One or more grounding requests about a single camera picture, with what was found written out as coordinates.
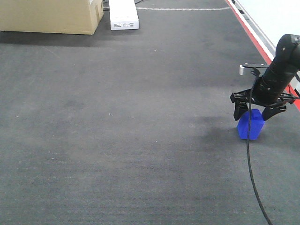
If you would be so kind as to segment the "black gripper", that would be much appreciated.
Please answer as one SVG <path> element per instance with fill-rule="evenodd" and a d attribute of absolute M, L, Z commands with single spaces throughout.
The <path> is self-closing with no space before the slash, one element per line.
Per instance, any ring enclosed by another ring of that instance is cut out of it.
<path fill-rule="evenodd" d="M 247 103 L 265 107 L 262 118 L 267 121 L 271 117 L 286 111 L 285 104 L 293 104 L 296 96 L 285 93 L 286 82 L 267 82 L 262 78 L 254 81 L 250 89 L 233 92 L 230 100 L 235 104 L 233 117 L 238 121 L 248 111 Z"/>

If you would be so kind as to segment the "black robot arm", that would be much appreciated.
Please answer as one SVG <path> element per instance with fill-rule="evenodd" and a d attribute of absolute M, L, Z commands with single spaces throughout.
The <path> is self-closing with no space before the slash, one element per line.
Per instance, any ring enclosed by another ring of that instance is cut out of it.
<path fill-rule="evenodd" d="M 240 74 L 248 71 L 256 79 L 252 88 L 231 94 L 231 102 L 235 104 L 234 119 L 239 120 L 248 111 L 247 103 L 265 107 L 262 112 L 264 121 L 286 111 L 285 104 L 293 104 L 297 97 L 284 93 L 284 90 L 299 70 L 300 37 L 293 34 L 281 37 L 270 65 L 241 65 Z"/>

